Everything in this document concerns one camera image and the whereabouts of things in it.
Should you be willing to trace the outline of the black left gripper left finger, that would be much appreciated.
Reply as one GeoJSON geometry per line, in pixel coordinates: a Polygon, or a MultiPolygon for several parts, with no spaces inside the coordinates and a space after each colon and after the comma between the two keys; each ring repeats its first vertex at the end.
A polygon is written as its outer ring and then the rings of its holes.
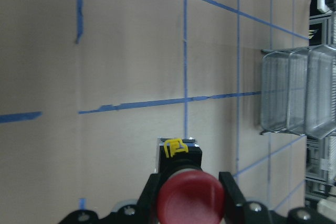
{"type": "Polygon", "coordinates": [[[137,201],[140,223],[158,223],[156,199],[161,188],[161,174],[151,174],[137,201]]]}

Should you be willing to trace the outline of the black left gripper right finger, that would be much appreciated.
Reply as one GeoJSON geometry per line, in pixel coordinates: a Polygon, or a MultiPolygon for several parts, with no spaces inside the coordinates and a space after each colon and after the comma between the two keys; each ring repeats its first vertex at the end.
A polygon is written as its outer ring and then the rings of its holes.
{"type": "Polygon", "coordinates": [[[245,223],[247,200],[230,172],[219,172],[219,181],[224,189],[223,217],[226,223],[245,223]]]}

